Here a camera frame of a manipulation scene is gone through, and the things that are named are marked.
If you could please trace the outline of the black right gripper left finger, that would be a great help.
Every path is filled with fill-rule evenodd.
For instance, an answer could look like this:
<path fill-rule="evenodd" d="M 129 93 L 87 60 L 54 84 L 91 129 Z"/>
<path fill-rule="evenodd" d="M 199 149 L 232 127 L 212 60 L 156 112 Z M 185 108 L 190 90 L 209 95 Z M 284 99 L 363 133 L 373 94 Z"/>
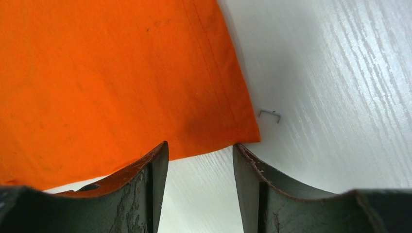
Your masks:
<path fill-rule="evenodd" d="M 162 142 L 145 156 L 77 191 L 0 188 L 3 233 L 155 233 L 169 162 Z"/>

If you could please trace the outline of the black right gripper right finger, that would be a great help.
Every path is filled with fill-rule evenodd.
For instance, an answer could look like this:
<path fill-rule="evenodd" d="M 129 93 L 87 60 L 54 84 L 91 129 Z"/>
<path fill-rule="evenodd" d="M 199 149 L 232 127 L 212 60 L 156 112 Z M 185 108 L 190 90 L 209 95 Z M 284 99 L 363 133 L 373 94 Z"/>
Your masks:
<path fill-rule="evenodd" d="M 410 189 L 354 189 L 341 194 L 302 183 L 233 146 L 246 233 L 409 233 Z"/>

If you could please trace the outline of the orange t shirt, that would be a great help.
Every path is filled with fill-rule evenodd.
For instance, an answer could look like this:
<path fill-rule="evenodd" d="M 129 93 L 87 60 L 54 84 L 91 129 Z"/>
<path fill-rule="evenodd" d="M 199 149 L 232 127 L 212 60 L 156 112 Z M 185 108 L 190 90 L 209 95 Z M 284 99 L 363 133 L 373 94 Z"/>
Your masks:
<path fill-rule="evenodd" d="M 260 134 L 215 0 L 3 0 L 0 183 L 40 190 Z"/>

